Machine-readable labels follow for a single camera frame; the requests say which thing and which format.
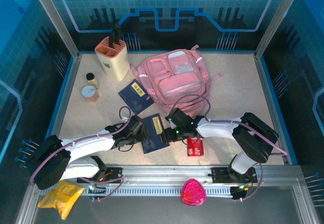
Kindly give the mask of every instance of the yellow bag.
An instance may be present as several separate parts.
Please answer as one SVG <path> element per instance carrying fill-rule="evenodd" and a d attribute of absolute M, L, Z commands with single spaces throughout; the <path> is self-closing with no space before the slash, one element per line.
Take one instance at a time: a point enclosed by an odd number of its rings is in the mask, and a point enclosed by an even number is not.
<path fill-rule="evenodd" d="M 70 210 L 85 188 L 63 180 L 56 189 L 50 191 L 38 204 L 39 208 L 58 209 L 62 220 L 65 220 Z"/>

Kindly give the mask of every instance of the knife block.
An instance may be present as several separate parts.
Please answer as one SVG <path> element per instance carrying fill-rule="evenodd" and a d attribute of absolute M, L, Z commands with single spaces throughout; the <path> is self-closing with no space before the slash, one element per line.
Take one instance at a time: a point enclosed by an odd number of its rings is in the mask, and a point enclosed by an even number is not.
<path fill-rule="evenodd" d="M 101 65 L 108 77 L 121 81 L 127 74 L 130 64 L 128 61 L 127 47 L 123 40 L 119 40 L 120 45 L 113 43 L 113 48 L 109 47 L 109 36 L 105 37 L 95 48 Z"/>

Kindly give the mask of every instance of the passport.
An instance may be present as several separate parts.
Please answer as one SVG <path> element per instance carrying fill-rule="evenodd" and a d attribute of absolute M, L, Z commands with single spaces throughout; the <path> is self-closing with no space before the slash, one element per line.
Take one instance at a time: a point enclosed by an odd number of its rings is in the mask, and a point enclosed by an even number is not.
<path fill-rule="evenodd" d="M 143 112 L 154 103 L 153 99 L 147 99 L 149 94 L 136 79 L 118 94 L 135 114 Z"/>
<path fill-rule="evenodd" d="M 143 119 L 149 138 L 142 141 L 144 154 L 168 147 L 169 143 L 163 143 L 160 134 L 163 132 L 163 124 L 160 114 L 154 114 Z"/>

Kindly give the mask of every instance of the red card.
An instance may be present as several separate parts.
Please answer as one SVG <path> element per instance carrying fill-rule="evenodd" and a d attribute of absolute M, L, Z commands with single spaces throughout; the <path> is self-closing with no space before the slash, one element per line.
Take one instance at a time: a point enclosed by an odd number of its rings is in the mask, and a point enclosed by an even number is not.
<path fill-rule="evenodd" d="M 200 138 L 187 139 L 188 157 L 199 157 L 204 155 L 203 140 Z"/>

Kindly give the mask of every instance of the blue glass wall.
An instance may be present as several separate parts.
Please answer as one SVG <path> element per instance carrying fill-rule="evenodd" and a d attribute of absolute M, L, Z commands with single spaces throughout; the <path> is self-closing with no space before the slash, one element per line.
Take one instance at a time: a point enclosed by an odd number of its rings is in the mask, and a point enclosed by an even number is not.
<path fill-rule="evenodd" d="M 30 177 L 21 142 L 45 138 L 70 54 L 38 0 L 0 0 L 0 14 L 0 223 L 13 223 Z"/>
<path fill-rule="evenodd" d="M 298 163 L 306 177 L 319 172 L 319 178 L 324 177 L 323 11 L 324 0 L 295 0 L 264 54 Z M 319 195 L 313 200 L 324 194 L 319 183 L 310 184 Z"/>
<path fill-rule="evenodd" d="M 281 0 L 53 1 L 79 50 L 93 50 L 116 22 L 143 50 L 254 50 Z"/>

